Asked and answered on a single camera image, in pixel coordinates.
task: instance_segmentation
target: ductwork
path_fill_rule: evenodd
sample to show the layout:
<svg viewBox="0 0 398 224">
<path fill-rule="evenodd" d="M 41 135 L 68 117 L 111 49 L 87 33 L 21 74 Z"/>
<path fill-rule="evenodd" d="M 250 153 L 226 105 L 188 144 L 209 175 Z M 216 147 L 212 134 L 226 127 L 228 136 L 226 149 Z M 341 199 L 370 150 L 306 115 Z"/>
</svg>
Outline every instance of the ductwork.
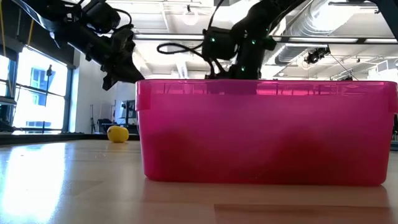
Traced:
<svg viewBox="0 0 398 224">
<path fill-rule="evenodd" d="M 375 69 L 368 71 L 368 80 L 392 81 L 398 83 L 398 59 L 384 60 L 376 65 Z"/>
<path fill-rule="evenodd" d="M 329 6 L 329 2 L 331 1 L 314 0 L 301 12 L 297 20 L 282 35 L 302 37 L 330 35 L 337 28 L 345 24 L 355 13 L 352 7 L 344 9 L 338 6 Z M 279 71 L 275 68 L 272 68 L 272 71 L 267 71 L 267 67 L 265 67 L 262 70 L 263 78 L 273 77 L 285 68 L 284 65 L 291 63 L 306 50 L 307 47 L 277 44 L 273 52 L 267 52 L 268 54 L 265 55 L 264 61 L 265 64 L 281 65 Z"/>
</svg>

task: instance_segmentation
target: pink plastic bin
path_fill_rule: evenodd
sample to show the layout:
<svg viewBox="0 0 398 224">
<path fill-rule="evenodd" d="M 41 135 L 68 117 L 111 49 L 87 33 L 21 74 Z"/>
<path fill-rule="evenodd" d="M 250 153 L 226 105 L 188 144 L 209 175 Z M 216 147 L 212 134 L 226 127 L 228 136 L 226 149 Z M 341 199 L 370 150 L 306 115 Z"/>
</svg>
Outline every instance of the pink plastic bin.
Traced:
<svg viewBox="0 0 398 224">
<path fill-rule="evenodd" d="M 144 173 L 175 182 L 379 185 L 393 82 L 143 80 Z"/>
</svg>

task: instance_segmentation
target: wooden table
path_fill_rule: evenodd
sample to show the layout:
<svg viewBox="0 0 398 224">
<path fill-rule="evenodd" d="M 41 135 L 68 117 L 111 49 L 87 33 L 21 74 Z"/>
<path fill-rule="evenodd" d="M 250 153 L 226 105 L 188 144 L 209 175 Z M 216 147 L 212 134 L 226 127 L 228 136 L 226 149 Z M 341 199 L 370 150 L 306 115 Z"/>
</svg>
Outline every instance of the wooden table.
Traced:
<svg viewBox="0 0 398 224">
<path fill-rule="evenodd" d="M 0 147 L 0 223 L 395 223 L 398 154 L 380 187 L 147 180 L 139 142 Z"/>
</svg>

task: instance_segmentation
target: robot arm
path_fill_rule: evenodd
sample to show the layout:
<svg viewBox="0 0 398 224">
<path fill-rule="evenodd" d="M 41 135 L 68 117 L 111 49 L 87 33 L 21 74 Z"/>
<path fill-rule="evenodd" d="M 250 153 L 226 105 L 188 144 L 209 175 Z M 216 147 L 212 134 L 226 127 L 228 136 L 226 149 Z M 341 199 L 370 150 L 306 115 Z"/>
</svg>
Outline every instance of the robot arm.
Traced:
<svg viewBox="0 0 398 224">
<path fill-rule="evenodd" d="M 91 0 L 84 8 L 62 0 L 13 0 L 48 30 L 58 47 L 71 45 L 101 65 L 107 75 L 103 89 L 117 81 L 135 83 L 144 79 L 132 62 L 135 43 L 132 24 L 117 28 L 120 16 L 105 0 Z M 99 36 L 113 30 L 111 37 Z"/>
<path fill-rule="evenodd" d="M 384 16 L 395 38 L 398 39 L 398 0 L 370 0 Z M 256 80 L 266 50 L 274 50 L 276 42 L 268 37 L 280 20 L 304 0 L 262 0 L 250 8 L 247 16 L 231 30 L 210 27 L 205 32 L 202 54 L 205 60 L 230 60 L 236 54 L 236 63 L 229 71 L 206 78 L 237 78 Z"/>
<path fill-rule="evenodd" d="M 117 81 L 135 83 L 144 79 L 132 62 L 135 43 L 132 24 L 117 29 L 120 16 L 105 0 L 91 0 L 81 8 L 62 0 L 13 0 L 42 27 L 51 32 L 60 47 L 69 44 L 93 59 L 107 72 L 103 88 Z M 250 8 L 248 15 L 231 30 L 210 27 L 205 31 L 203 58 L 229 60 L 237 54 L 228 72 L 207 78 L 258 79 L 266 50 L 274 50 L 276 42 L 268 36 L 280 20 L 305 0 L 262 0 Z M 398 0 L 371 0 L 378 7 L 392 33 L 398 38 Z M 99 36 L 113 30 L 111 37 Z"/>
</svg>

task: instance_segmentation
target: yellow ball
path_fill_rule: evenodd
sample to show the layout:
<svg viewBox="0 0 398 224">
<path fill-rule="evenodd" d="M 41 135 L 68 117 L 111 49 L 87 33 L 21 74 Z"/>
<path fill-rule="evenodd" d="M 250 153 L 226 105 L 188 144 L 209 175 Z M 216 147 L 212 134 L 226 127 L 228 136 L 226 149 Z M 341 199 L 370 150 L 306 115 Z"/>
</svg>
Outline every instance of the yellow ball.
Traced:
<svg viewBox="0 0 398 224">
<path fill-rule="evenodd" d="M 129 139 L 127 128 L 112 126 L 108 129 L 108 139 L 113 143 L 123 143 Z"/>
</svg>

